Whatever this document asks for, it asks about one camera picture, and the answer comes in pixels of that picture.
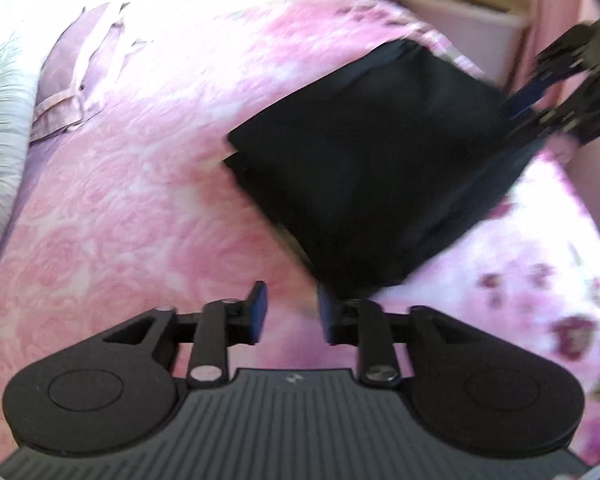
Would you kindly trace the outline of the black trousers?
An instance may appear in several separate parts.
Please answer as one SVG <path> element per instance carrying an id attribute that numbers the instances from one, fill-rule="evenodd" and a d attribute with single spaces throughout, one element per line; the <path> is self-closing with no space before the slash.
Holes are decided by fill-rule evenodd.
<path id="1" fill-rule="evenodd" d="M 541 142 L 504 93 L 386 42 L 255 114 L 226 164 L 338 298 L 402 283 L 486 218 Z"/>

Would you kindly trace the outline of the pink curtain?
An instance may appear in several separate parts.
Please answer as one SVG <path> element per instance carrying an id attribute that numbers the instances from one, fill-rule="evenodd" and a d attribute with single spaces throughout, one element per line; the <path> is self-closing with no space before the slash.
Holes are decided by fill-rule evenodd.
<path id="1" fill-rule="evenodd" d="M 519 90 L 532 75 L 535 55 L 571 26 L 600 18 L 598 0 L 529 0 L 528 10 L 529 27 L 512 84 L 515 90 Z"/>

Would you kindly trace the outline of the pink floral bedspread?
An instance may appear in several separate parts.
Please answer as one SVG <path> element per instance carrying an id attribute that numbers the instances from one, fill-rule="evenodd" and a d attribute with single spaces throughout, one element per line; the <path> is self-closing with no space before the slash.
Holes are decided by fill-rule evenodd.
<path id="1" fill-rule="evenodd" d="M 277 243 L 223 160 L 230 129 L 378 44 L 449 40 L 382 0 L 309 0 L 174 25 L 126 61 L 86 125 L 32 145 L 0 258 L 2 413 L 29 363 L 148 309 L 195 311 L 268 284 L 257 346 L 240 367 L 353 363 L 323 339 L 316 287 Z M 387 310 L 443 311 L 567 367 L 586 394 L 574 450 L 600 464 L 600 233 L 558 159 L 544 151 L 486 220 L 404 284 Z"/>

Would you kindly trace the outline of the purple pillow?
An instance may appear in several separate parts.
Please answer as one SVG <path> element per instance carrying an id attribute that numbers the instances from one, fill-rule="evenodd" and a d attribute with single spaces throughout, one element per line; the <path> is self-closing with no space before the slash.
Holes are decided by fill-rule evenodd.
<path id="1" fill-rule="evenodd" d="M 126 10 L 121 2 L 84 10 L 59 36 L 38 78 L 32 143 L 79 128 L 105 108 L 136 43 Z"/>

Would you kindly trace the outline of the white striped duvet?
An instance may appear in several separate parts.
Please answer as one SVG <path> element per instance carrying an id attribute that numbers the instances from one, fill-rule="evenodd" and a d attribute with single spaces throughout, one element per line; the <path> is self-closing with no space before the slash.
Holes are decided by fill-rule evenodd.
<path id="1" fill-rule="evenodd" d="M 0 248 L 26 164 L 39 74 L 20 41 L 0 44 Z"/>

